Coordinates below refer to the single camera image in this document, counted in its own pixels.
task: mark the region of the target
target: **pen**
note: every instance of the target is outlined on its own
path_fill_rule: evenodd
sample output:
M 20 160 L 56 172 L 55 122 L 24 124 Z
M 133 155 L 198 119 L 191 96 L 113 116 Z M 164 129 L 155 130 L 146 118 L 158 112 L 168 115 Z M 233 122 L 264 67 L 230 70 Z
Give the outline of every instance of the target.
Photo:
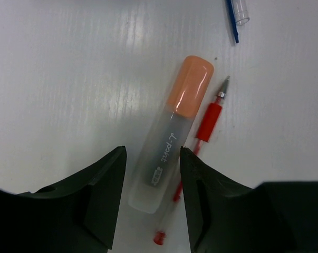
M 235 42 L 238 43 L 238 32 L 237 32 L 237 27 L 236 27 L 236 20 L 235 20 L 233 3 L 232 3 L 232 0 L 226 0 L 226 1 L 227 1 L 227 5 L 228 5 L 228 14 L 229 14 L 229 19 L 230 19 L 230 24 L 231 24 L 232 30 L 233 30 Z
M 211 103 L 208 106 L 206 113 L 202 119 L 202 122 L 195 136 L 197 139 L 197 142 L 193 149 L 193 153 L 196 155 L 199 153 L 203 143 L 209 142 L 210 136 L 216 125 L 216 122 L 221 114 L 222 104 L 224 102 L 224 99 L 226 97 L 227 90 L 228 90 L 229 78 L 230 76 L 228 76 L 222 83 L 218 93 L 215 96 L 213 103 Z M 167 228 L 170 224 L 171 216 L 175 210 L 176 204 L 180 200 L 181 192 L 182 192 L 182 182 L 180 181 L 174 193 L 173 199 L 169 203 L 165 211 L 165 214 L 160 222 L 160 225 L 157 229 L 156 235 L 154 237 L 154 242 L 158 245 L 163 245 L 163 241 L 165 240 L 167 235 Z

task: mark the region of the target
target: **clear pen cap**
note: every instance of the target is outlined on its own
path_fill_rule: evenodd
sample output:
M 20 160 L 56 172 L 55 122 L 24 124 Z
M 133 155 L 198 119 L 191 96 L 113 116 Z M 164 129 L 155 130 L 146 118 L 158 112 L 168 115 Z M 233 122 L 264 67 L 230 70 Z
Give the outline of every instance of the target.
M 232 0 L 236 25 L 244 25 L 250 20 L 245 0 Z

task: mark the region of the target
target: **highlighter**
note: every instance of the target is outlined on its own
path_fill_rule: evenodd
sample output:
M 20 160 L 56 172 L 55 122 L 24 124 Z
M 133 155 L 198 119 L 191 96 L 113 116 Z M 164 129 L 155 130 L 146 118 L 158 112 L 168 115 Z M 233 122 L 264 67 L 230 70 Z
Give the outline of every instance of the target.
M 128 201 L 135 209 L 155 213 L 160 206 L 213 72 L 212 64 L 200 57 L 184 60 L 136 163 Z

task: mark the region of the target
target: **metal pen tip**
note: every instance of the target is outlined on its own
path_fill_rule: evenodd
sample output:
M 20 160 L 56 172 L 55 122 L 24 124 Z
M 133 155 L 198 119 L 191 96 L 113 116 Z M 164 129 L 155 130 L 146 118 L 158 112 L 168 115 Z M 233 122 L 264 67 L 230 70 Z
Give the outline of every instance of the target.
M 222 83 L 220 89 L 218 90 L 217 96 L 219 96 L 220 98 L 224 99 L 226 94 L 227 94 L 227 90 L 228 90 L 228 85 L 229 85 L 229 80 L 230 80 L 230 75 L 227 76 L 227 78 L 224 80 L 224 82 Z

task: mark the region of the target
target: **red pen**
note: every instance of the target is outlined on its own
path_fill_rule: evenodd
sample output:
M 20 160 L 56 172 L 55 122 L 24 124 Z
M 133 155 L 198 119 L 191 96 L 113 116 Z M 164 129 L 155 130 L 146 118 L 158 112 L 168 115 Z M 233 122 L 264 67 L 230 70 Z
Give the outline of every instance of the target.
M 197 139 L 197 142 L 195 144 L 193 153 L 196 155 L 199 153 L 203 143 L 209 141 L 210 136 L 213 132 L 213 129 L 216 125 L 216 122 L 221 114 L 222 104 L 223 104 L 225 96 L 227 94 L 227 89 L 228 89 L 228 85 L 229 85 L 229 78 L 230 78 L 230 76 L 227 76 L 227 78 L 225 79 L 225 81 L 221 85 L 218 93 L 215 96 L 214 102 L 208 106 L 206 113 L 202 119 L 202 122 L 201 122 L 199 129 L 198 129 L 196 136 L 195 136 Z M 169 206 L 167 207 L 167 209 L 165 211 L 165 215 L 163 216 L 161 223 L 158 227 L 158 230 L 156 232 L 156 235 L 154 237 L 154 242 L 158 245 L 163 245 L 163 241 L 165 240 L 166 235 L 167 235 L 166 234 L 167 228 L 170 224 L 171 215 L 172 215 L 173 211 L 175 210 L 176 204 L 180 200 L 181 192 L 182 192 L 182 182 L 180 181 L 179 185 L 175 191 L 175 194 L 173 196 L 173 200 L 169 204 Z

